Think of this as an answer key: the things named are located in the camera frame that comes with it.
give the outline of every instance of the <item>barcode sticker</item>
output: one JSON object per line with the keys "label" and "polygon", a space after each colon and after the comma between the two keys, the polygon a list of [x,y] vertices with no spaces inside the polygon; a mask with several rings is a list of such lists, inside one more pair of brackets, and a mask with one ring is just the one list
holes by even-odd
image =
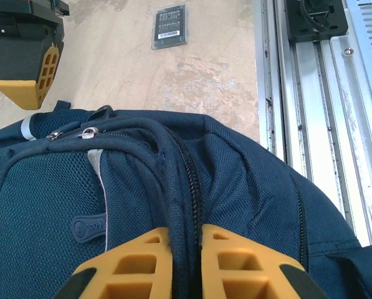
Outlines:
{"label": "barcode sticker", "polygon": [[167,37],[173,37],[173,36],[179,36],[179,35],[180,35],[179,30],[172,31],[172,32],[165,32],[165,33],[158,34],[158,39],[165,39]]}

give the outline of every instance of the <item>beige table surface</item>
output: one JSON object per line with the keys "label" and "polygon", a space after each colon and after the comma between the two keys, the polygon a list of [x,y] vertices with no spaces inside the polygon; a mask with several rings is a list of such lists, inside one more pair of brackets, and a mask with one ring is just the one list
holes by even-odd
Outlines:
{"label": "beige table surface", "polygon": [[[205,113],[258,141],[252,1],[186,1],[188,45],[152,50],[154,12],[176,2],[68,1],[64,53],[39,111],[67,100],[88,110]],[[32,113],[0,93],[0,128]]]}

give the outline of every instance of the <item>backpack zipper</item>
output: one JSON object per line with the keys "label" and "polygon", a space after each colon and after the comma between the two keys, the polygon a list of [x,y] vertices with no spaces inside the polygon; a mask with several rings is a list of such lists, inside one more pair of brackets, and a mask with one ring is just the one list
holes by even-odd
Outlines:
{"label": "backpack zipper", "polygon": [[193,224],[196,245],[201,249],[203,239],[203,192],[201,188],[201,180],[198,175],[196,163],[191,156],[191,153],[185,145],[179,142],[179,139],[172,131],[166,129],[171,135],[181,158],[183,159],[184,166],[186,167],[187,177],[189,181],[191,205],[193,209]]}
{"label": "backpack zipper", "polygon": [[93,123],[91,123],[91,124],[89,124],[87,126],[81,126],[80,128],[76,128],[74,130],[70,130],[70,131],[65,132],[65,133],[54,131],[51,134],[47,135],[46,138],[49,138],[50,141],[53,141],[53,140],[60,139],[60,138],[63,138],[65,136],[71,135],[71,134],[76,133],[76,132],[84,131],[84,130],[86,130],[88,128],[94,128],[94,126],[97,125],[97,124],[99,124],[99,123],[105,123],[105,122],[108,122],[108,121],[118,120],[118,119],[124,119],[124,118],[130,118],[130,116],[115,116],[115,117],[111,117],[111,118],[108,118],[106,120],[100,120],[100,121],[93,122]]}
{"label": "backpack zipper", "polygon": [[308,272],[309,251],[308,251],[308,245],[307,245],[306,216],[305,216],[305,208],[303,206],[303,202],[302,202],[302,199],[300,198],[299,192],[298,192],[298,211],[299,211],[299,228],[300,228],[299,262],[305,268],[306,272]]}

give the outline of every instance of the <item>backpack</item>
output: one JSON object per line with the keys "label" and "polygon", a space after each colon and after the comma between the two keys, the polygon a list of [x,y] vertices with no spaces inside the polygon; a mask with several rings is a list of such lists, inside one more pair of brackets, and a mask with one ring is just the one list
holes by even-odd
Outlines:
{"label": "backpack", "polygon": [[68,107],[0,130],[0,298],[52,298],[81,263],[158,227],[173,298],[201,298],[203,224],[298,260],[329,298],[372,298],[372,246],[258,143],[206,115]]}

